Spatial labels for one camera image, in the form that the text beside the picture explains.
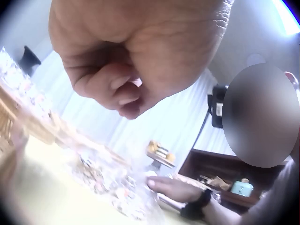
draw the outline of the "fingernail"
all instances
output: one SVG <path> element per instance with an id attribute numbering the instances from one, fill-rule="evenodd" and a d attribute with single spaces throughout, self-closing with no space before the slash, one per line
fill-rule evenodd
<path id="1" fill-rule="evenodd" d="M 147 184 L 151 188 L 153 188 L 155 186 L 155 182 L 153 180 L 148 180 Z"/>
<path id="2" fill-rule="evenodd" d="M 138 98 L 127 98 L 127 99 L 123 99 L 123 100 L 120 100 L 120 101 L 119 101 L 119 104 L 120 104 L 120 105 L 126 105 L 126 104 L 128 104 L 128 103 L 131 103 L 131 102 L 137 100 L 137 99 L 138 99 Z"/>
<path id="3" fill-rule="evenodd" d="M 125 84 L 128 80 L 130 79 L 129 76 L 124 76 L 124 77 L 120 77 L 118 79 L 115 79 L 114 81 L 112 81 L 110 87 L 115 90 L 118 89 L 119 87 L 121 87 L 123 84 Z"/>

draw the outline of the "forearm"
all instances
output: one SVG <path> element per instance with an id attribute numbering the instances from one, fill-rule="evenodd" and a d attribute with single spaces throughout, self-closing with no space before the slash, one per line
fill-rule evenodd
<path id="1" fill-rule="evenodd" d="M 239 225 L 241 221 L 239 214 L 221 206 L 213 198 L 202 212 L 209 225 Z"/>

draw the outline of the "black object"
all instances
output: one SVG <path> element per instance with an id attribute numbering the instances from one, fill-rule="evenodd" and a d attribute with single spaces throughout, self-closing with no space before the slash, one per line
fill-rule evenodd
<path id="1" fill-rule="evenodd" d="M 188 203 L 181 209 L 180 215 L 189 220 L 199 220 L 204 218 L 202 208 L 207 206 L 212 198 L 212 190 L 206 189 L 196 202 Z"/>
<path id="2" fill-rule="evenodd" d="M 212 115 L 212 126 L 223 128 L 222 124 L 222 107 L 227 86 L 214 86 L 212 95 L 207 96 L 208 110 Z"/>
<path id="3" fill-rule="evenodd" d="M 29 47 L 24 47 L 24 55 L 22 59 L 19 61 L 19 66 L 21 69 L 28 74 L 30 77 L 33 74 L 32 67 L 35 65 L 41 65 L 42 62 L 38 59 L 38 57 L 30 50 Z"/>

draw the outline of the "dark wood furniture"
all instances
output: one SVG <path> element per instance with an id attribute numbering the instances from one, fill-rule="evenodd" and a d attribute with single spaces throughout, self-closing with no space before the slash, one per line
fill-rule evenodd
<path id="1" fill-rule="evenodd" d="M 206 177 L 219 176 L 231 183 L 243 178 L 249 179 L 254 189 L 250 197 L 243 197 L 220 188 L 221 204 L 239 214 L 246 212 L 259 201 L 262 191 L 269 190 L 284 165 L 273 168 L 260 168 L 244 163 L 236 156 L 217 154 L 197 149 L 191 149 L 187 159 L 182 165 L 179 174 L 197 180 L 200 175 Z"/>

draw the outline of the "wooden cabinet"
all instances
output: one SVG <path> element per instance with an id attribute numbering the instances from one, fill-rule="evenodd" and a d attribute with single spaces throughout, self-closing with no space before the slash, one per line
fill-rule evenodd
<path id="1" fill-rule="evenodd" d="M 260 168 L 251 166 L 241 161 L 236 156 L 223 155 L 192 149 L 179 170 L 179 174 L 199 179 L 200 175 L 213 178 L 219 176 L 228 183 L 247 178 L 254 186 L 250 197 L 243 197 L 220 188 L 211 186 L 221 191 L 221 204 L 239 214 L 246 212 L 259 201 L 262 191 L 267 191 L 273 185 L 284 165 L 273 168 Z"/>

